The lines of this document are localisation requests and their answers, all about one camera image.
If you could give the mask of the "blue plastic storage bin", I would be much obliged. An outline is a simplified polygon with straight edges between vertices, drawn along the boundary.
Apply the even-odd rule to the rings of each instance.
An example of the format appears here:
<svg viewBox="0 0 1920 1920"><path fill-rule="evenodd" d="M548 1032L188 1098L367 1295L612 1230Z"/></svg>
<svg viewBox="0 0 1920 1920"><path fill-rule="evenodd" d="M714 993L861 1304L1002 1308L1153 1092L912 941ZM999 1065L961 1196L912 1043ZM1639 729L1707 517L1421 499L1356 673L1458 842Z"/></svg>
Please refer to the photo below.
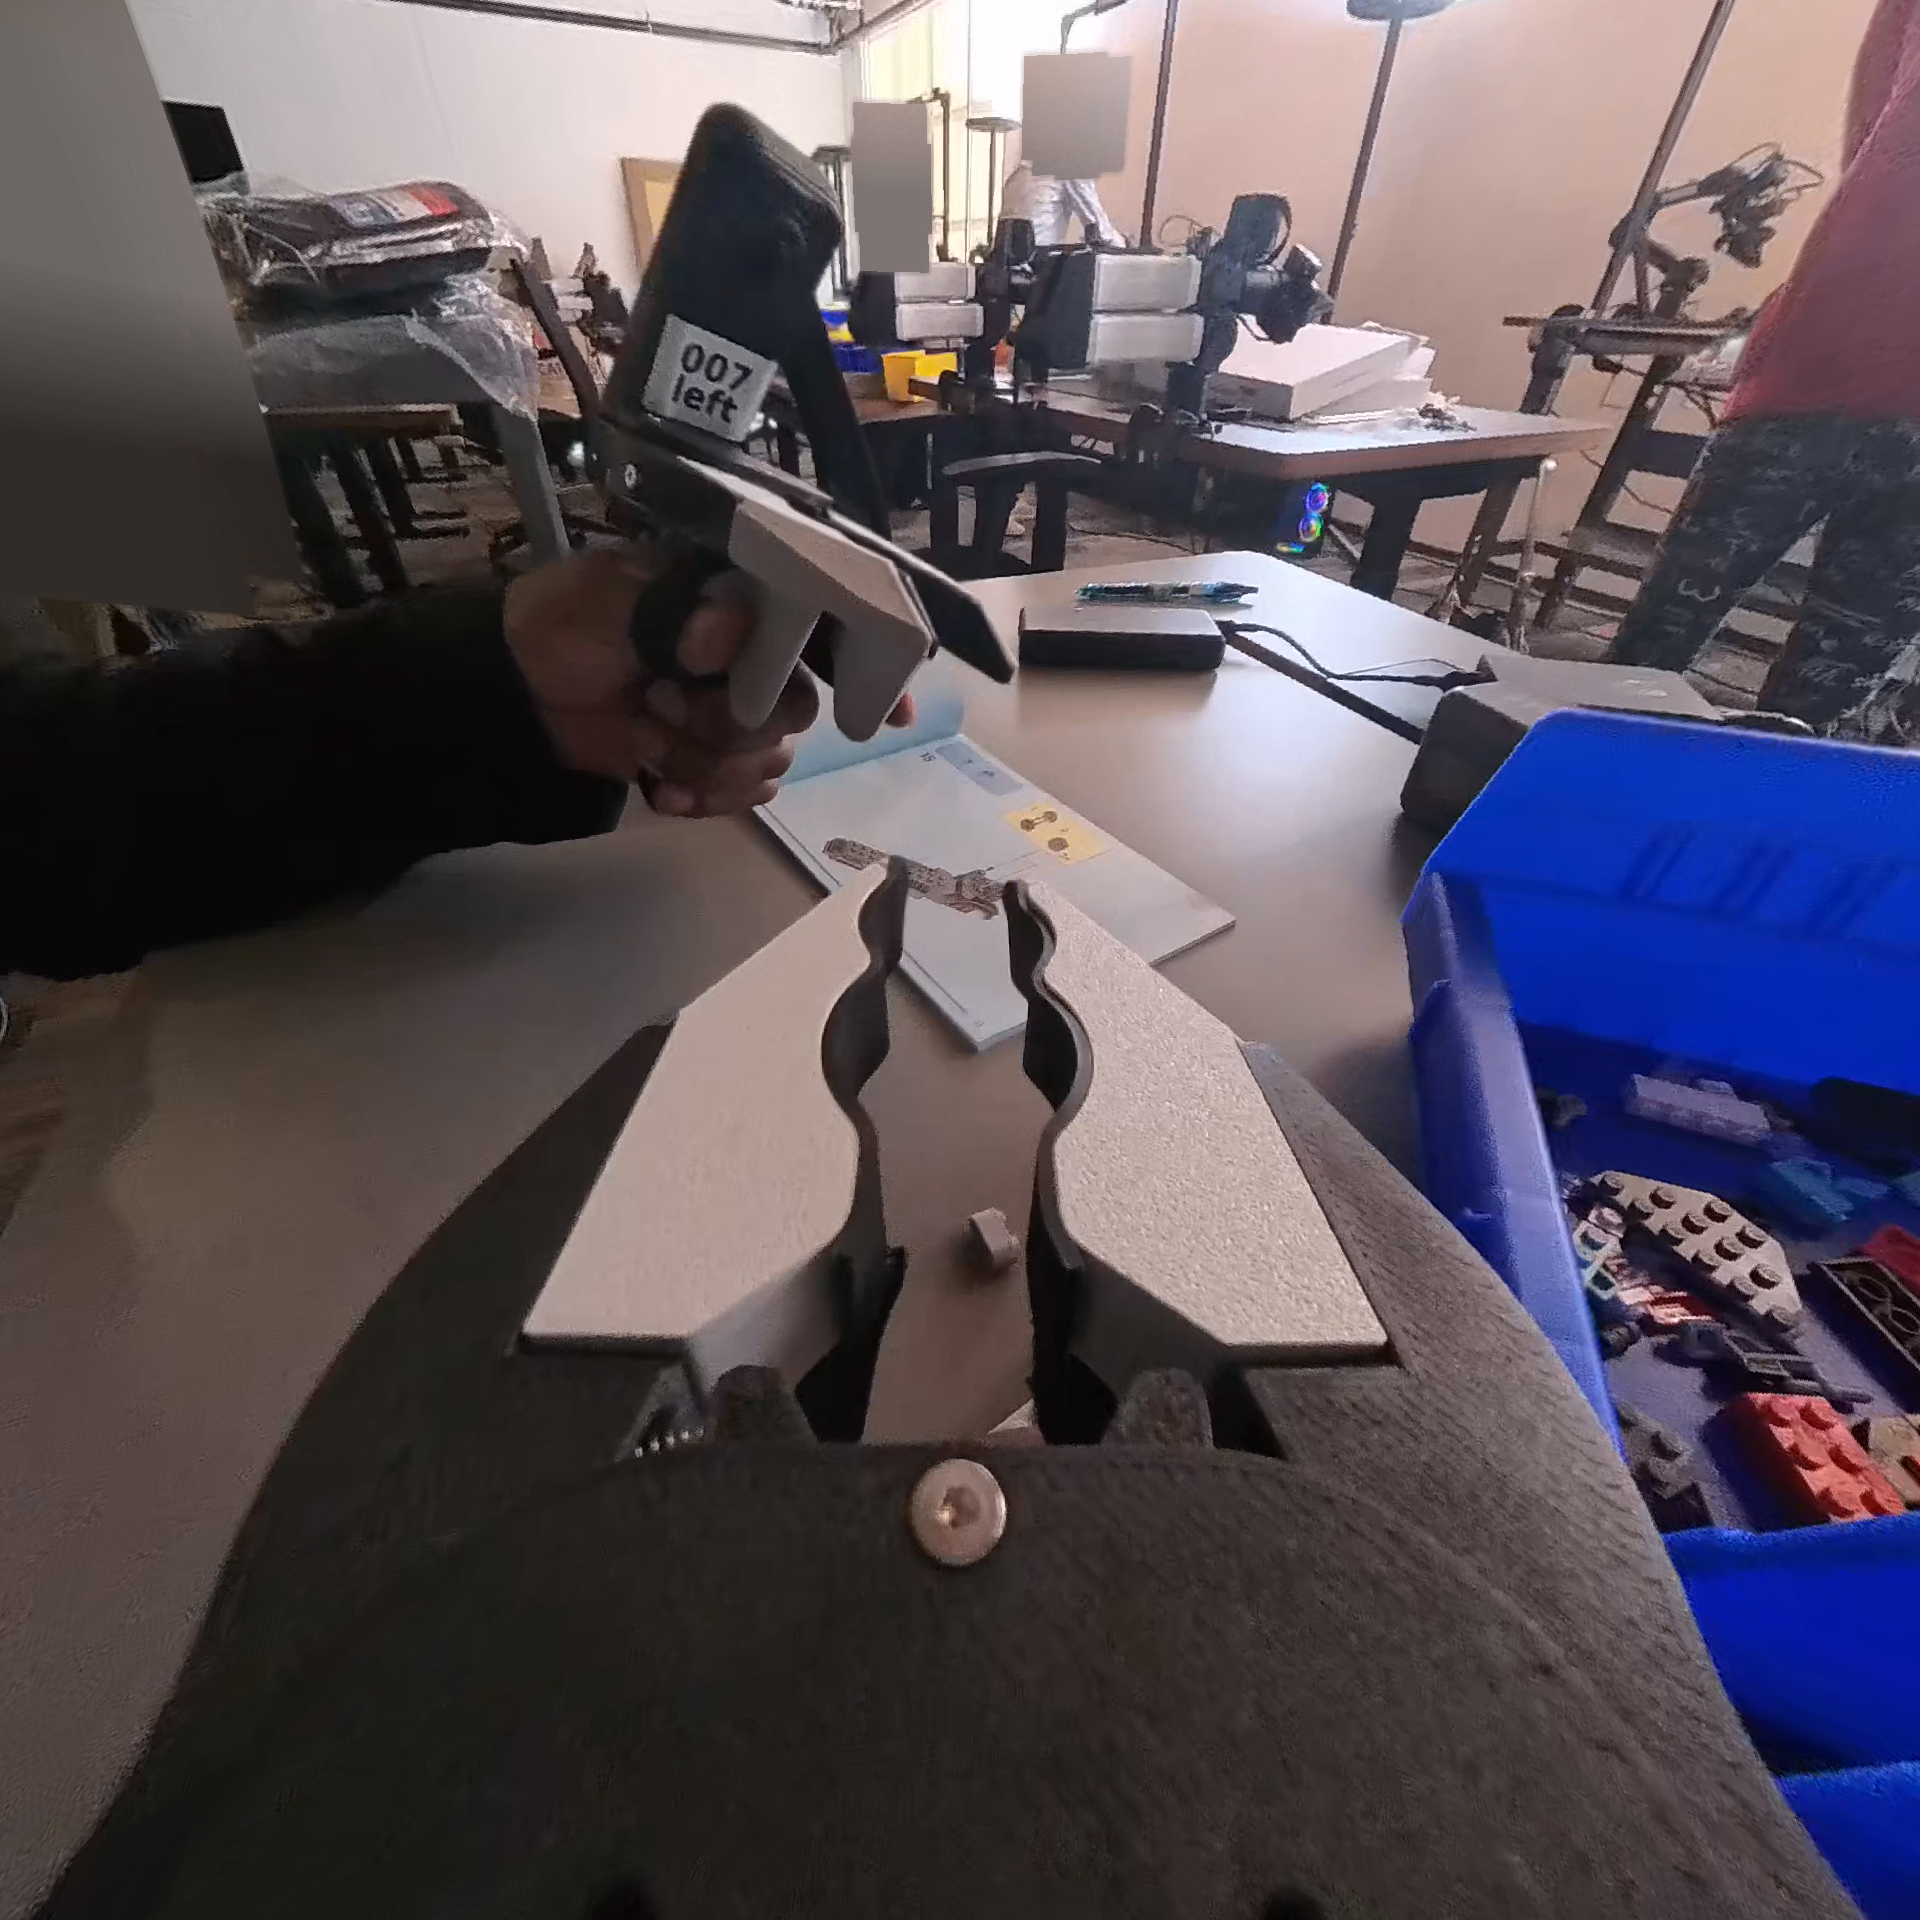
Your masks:
<svg viewBox="0 0 1920 1920"><path fill-rule="evenodd" d="M1915 1092L1915 754L1553 714L1402 930L1425 1192L1628 1468L1525 1032ZM1915 1765L1915 1516L1656 1543L1774 1779Z"/></svg>
<svg viewBox="0 0 1920 1920"><path fill-rule="evenodd" d="M1861 1917L1915 1917L1915 1765L1803 1770L1780 1789Z"/></svg>

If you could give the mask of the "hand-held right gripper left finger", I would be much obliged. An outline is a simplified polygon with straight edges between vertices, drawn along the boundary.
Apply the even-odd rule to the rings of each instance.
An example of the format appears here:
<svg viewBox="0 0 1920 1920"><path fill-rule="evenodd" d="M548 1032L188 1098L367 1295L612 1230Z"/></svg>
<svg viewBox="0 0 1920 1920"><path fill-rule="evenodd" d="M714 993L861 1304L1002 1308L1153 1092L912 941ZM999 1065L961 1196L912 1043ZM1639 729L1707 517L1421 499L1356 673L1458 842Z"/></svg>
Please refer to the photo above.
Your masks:
<svg viewBox="0 0 1920 1920"><path fill-rule="evenodd" d="M655 1355L697 1413L760 1368L819 1440L861 1440L903 1286L861 1105L903 909L905 865L863 869L682 1004L520 1347Z"/></svg>

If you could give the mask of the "pile of colourful toy bricks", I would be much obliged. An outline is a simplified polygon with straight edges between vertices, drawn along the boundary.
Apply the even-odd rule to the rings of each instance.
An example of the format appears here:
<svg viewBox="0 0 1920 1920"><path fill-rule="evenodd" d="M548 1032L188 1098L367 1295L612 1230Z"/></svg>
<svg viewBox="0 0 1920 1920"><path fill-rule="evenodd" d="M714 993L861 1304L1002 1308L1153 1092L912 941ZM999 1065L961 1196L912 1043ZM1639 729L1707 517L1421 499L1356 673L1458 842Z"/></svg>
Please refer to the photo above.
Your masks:
<svg viewBox="0 0 1920 1920"><path fill-rule="evenodd" d="M1525 1043L1652 1524L1915 1516L1915 1092Z"/></svg>

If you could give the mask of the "grey side table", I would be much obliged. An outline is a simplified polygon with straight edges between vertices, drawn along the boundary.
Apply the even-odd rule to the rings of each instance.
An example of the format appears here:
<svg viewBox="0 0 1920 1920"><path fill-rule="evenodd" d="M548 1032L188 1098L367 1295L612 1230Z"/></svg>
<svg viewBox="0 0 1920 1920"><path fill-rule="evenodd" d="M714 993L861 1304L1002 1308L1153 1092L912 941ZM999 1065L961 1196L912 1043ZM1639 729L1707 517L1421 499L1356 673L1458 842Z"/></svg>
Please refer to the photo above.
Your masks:
<svg viewBox="0 0 1920 1920"><path fill-rule="evenodd" d="M571 547L538 427L538 349L512 310L292 323L246 347L246 373L263 408L479 403L501 444L533 563L557 563Z"/></svg>

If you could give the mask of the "person's left forearm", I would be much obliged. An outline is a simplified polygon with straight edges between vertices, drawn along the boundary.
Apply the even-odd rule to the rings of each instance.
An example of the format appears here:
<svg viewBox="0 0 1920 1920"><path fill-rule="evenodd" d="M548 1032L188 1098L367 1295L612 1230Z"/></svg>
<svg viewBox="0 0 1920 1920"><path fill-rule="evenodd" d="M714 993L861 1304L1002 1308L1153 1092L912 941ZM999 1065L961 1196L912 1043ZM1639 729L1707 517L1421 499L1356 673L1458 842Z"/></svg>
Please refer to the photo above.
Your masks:
<svg viewBox="0 0 1920 1920"><path fill-rule="evenodd" d="M501 588L124 664L5 664L5 970L56 984L367 895L428 857L607 834Z"/></svg>

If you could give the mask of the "black floor lamp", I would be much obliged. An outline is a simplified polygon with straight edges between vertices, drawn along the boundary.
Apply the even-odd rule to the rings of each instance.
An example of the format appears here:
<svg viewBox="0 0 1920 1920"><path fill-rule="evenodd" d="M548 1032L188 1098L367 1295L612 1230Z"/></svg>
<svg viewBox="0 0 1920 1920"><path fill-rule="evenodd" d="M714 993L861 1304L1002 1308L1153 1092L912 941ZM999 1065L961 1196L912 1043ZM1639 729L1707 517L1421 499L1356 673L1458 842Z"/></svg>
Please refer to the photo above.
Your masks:
<svg viewBox="0 0 1920 1920"><path fill-rule="evenodd" d="M1346 293L1348 259L1351 259L1351 244L1356 244L1356 230L1360 230L1360 211L1364 211L1364 194L1367 194L1367 179L1370 179L1379 128L1384 128L1384 113L1385 113L1385 97L1390 97L1394 69L1402 58L1398 50L1402 50L1404 28L1432 20L1446 8L1451 4L1346 4L1348 20L1356 20L1364 28L1379 28L1384 43L1379 43L1375 79L1370 79L1370 97L1367 97L1367 109L1364 109L1364 127L1360 127L1360 143L1356 143L1356 160L1351 160L1351 175L1348 175L1348 194L1340 207L1334 262L1327 274L1327 297L1334 305Z"/></svg>

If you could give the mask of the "grey desk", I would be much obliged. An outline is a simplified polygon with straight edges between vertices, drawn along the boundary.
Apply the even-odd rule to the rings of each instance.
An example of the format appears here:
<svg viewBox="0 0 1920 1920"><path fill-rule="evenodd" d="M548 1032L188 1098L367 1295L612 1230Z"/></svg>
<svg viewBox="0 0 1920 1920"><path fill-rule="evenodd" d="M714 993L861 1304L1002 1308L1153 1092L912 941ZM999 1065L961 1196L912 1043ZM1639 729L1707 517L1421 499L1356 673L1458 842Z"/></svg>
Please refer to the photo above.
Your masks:
<svg viewBox="0 0 1920 1920"><path fill-rule="evenodd" d="M1246 1046L1379 1368L819 1440L533 1308L672 1030L169 1041L5 1271L5 1917L1765 1917L1834 1881L1487 1262Z"/></svg>

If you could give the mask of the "black office chair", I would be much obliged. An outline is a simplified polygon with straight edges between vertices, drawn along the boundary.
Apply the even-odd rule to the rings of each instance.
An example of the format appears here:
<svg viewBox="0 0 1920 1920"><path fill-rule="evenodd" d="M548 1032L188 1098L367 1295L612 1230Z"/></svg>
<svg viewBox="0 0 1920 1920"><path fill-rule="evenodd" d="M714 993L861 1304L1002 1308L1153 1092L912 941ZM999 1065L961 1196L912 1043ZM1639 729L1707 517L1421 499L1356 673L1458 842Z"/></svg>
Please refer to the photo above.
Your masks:
<svg viewBox="0 0 1920 1920"><path fill-rule="evenodd" d="M810 444L810 479L849 517L891 536L891 491L835 357L819 305L799 305L781 357L787 417ZM1069 491L1097 467L1069 451L961 451L970 417L932 411L924 442L924 561L965 583L1065 569Z"/></svg>

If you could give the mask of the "black cube device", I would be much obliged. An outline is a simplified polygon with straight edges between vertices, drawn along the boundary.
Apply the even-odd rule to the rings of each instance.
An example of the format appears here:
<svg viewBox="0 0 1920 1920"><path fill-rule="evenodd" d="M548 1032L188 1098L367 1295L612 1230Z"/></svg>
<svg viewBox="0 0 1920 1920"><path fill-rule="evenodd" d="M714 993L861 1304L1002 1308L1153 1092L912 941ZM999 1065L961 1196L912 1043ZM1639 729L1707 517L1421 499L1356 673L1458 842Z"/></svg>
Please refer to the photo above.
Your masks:
<svg viewBox="0 0 1920 1920"><path fill-rule="evenodd" d="M1402 818L1436 834L1451 830L1525 737L1566 709L1710 729L1728 716L1672 670L1487 650L1421 725L1398 800Z"/></svg>

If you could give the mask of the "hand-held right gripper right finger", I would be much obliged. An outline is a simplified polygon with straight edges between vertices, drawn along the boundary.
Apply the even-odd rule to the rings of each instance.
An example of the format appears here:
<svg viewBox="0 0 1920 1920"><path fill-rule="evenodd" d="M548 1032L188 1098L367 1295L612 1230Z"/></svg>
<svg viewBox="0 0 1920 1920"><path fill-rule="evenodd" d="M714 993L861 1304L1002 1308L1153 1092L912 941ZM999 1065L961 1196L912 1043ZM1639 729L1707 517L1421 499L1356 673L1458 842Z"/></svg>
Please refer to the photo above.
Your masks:
<svg viewBox="0 0 1920 1920"><path fill-rule="evenodd" d="M1254 1444L1248 1374L1379 1368L1390 1332L1246 1043L1058 889L1004 883L1020 1065L1049 1105L1030 1210L1034 1413Z"/></svg>

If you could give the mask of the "plastic wrapped dark bundle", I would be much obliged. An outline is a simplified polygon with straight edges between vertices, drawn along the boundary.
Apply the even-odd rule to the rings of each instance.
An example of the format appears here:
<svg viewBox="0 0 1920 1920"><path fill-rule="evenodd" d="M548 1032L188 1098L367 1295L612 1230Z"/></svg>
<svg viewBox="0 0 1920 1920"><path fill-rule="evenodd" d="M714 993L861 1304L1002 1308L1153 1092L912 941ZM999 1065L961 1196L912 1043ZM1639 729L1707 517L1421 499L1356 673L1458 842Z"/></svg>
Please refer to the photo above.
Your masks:
<svg viewBox="0 0 1920 1920"><path fill-rule="evenodd" d="M402 311L531 257L508 218L449 179L307 194L245 192L232 175L193 203L228 301L259 323Z"/></svg>

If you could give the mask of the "framed beige board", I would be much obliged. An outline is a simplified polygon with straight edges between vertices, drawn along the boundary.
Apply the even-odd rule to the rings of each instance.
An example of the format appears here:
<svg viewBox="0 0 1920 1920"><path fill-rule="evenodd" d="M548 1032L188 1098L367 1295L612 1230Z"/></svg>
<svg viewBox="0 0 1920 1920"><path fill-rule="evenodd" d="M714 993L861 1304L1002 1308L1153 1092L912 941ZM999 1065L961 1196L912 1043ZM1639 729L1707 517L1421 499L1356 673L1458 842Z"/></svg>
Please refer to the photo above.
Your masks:
<svg viewBox="0 0 1920 1920"><path fill-rule="evenodd" d="M677 160L620 156L617 171L620 171L620 194L625 194L625 211L630 211L631 262L637 262L637 274L642 274L655 257L660 230L667 223L682 164Z"/></svg>

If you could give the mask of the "flat black box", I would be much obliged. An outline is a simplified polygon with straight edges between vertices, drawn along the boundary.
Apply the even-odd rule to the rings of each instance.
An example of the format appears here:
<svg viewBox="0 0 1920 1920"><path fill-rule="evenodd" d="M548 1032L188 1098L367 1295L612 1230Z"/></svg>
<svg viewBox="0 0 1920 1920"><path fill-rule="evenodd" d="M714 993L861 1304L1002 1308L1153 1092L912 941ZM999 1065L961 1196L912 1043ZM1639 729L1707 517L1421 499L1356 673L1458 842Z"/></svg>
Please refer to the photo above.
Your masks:
<svg viewBox="0 0 1920 1920"><path fill-rule="evenodd" d="M1227 637L1197 604L1061 601L1020 615L1020 670L1211 673Z"/></svg>

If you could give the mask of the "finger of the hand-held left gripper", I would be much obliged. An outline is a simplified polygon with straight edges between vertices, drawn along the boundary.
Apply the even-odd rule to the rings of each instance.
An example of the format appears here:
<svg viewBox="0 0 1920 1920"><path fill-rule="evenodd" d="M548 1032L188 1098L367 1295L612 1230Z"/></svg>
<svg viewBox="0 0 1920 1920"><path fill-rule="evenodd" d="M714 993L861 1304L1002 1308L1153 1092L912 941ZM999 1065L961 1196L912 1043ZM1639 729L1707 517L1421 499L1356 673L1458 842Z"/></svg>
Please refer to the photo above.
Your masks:
<svg viewBox="0 0 1920 1920"><path fill-rule="evenodd" d="M727 563L757 593L755 637L727 670L727 709L760 729L824 623L835 729L863 743L937 650L1004 684L1018 655L967 583L840 516L781 497L736 497Z"/></svg>

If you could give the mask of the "black frame rig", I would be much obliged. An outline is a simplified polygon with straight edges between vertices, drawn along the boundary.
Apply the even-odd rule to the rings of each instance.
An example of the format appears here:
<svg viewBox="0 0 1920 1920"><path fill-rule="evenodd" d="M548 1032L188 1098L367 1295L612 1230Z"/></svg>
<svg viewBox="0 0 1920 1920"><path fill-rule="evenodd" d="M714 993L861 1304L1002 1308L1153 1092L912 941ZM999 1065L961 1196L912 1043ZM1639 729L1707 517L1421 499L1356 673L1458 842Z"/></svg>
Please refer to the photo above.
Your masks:
<svg viewBox="0 0 1920 1920"><path fill-rule="evenodd" d="M1527 641L1552 630L1585 577L1599 570L1630 588L1640 583L1656 535L1616 517L1639 476L1687 479L1707 436L1662 427L1672 391L1687 395L1707 427L1732 357L1754 328L1754 311L1707 321L1691 305L1714 274L1710 257L1684 257L1662 244L1656 220L1699 207L1714 218L1714 257L1740 270L1760 270L1788 211L1821 188L1821 171L1788 156L1774 141L1754 143L1723 168L1679 179L1668 171L1691 108L1707 83L1714 53L1737 4L1710 4L1691 65L1663 113L1644 175L1628 218L1606 237L1606 268L1585 305L1563 305L1538 321L1514 315L1527 330L1530 373L1519 408L1552 417L1572 373L1587 363L1599 373L1634 377L1620 429L1597 479L1553 547L1553 570L1535 593L1535 535L1525 531L1515 583L1510 593L1510 634Z"/></svg>

